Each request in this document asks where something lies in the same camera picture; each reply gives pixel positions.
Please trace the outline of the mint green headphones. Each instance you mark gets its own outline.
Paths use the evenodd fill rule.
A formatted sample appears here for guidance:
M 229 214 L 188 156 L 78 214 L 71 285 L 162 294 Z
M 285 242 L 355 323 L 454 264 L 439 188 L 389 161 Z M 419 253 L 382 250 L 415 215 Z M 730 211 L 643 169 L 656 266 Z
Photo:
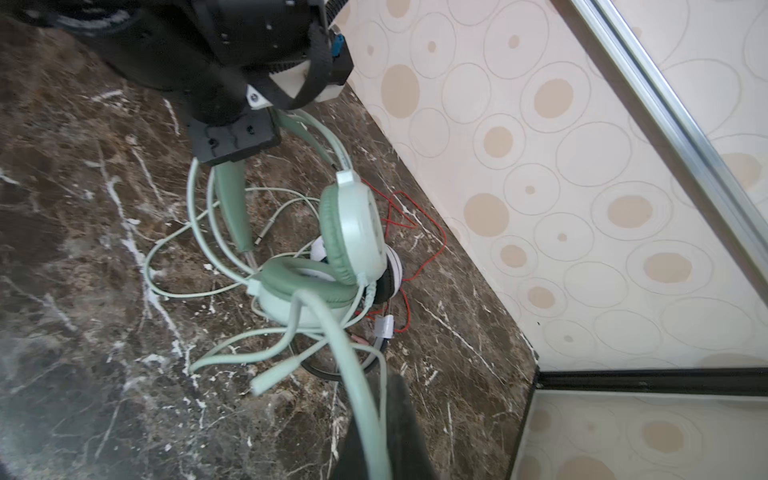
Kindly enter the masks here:
M 281 325 L 317 327 L 318 315 L 294 302 L 295 294 L 319 296 L 333 317 L 352 319 L 375 303 L 377 283 L 388 268 L 387 246 L 372 190 L 354 170 L 340 139 L 306 111 L 279 114 L 279 121 L 318 149 L 309 126 L 321 133 L 336 159 L 335 181 L 323 189 L 317 205 L 320 236 L 309 252 L 267 260 L 248 279 L 257 310 Z

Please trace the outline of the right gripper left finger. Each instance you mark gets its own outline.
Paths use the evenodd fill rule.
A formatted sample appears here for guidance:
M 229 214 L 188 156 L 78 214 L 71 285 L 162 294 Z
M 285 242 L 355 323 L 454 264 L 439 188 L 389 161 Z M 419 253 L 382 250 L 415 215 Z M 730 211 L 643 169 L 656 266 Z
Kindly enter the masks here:
M 332 480 L 368 480 L 367 463 L 355 419 L 349 423 Z

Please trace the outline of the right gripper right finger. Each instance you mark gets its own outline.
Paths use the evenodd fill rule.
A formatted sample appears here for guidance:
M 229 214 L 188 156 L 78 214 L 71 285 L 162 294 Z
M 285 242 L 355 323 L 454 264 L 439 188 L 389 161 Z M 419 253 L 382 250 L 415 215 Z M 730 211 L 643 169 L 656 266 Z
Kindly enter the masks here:
M 387 379 L 386 431 L 388 455 L 394 479 L 437 478 L 429 458 L 425 437 L 410 401 L 408 386 L 399 374 L 391 374 Z

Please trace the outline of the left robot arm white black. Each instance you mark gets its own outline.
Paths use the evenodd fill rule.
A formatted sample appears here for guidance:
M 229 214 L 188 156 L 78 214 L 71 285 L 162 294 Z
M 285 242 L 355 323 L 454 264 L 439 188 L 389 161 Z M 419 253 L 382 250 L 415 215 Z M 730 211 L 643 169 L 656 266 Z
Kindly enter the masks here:
M 244 160 L 280 143 L 278 115 L 336 97 L 354 63 L 340 1 L 5 1 L 61 30 L 114 72 L 178 106 L 197 160 Z

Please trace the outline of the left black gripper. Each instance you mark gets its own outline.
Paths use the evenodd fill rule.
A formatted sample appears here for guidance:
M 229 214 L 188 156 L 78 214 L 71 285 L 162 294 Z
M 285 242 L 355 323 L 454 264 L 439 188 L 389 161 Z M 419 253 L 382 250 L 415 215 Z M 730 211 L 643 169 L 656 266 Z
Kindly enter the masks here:
M 280 142 L 279 111 L 339 94 L 353 61 L 331 24 L 342 1 L 193 1 L 191 18 L 225 78 L 226 110 L 199 118 L 211 165 Z

